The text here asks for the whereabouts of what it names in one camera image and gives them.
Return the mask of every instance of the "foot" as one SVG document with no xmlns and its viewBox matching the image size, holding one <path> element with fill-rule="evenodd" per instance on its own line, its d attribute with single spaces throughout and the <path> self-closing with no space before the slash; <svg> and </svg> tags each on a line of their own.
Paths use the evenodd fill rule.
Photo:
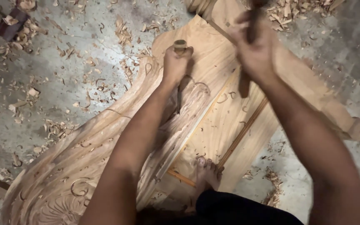
<svg viewBox="0 0 360 225">
<path fill-rule="evenodd" d="M 193 199 L 193 206 L 202 192 L 212 189 L 217 191 L 222 180 L 224 167 L 219 168 L 211 159 L 205 160 L 204 157 L 197 159 L 197 182 L 196 192 Z"/>
</svg>

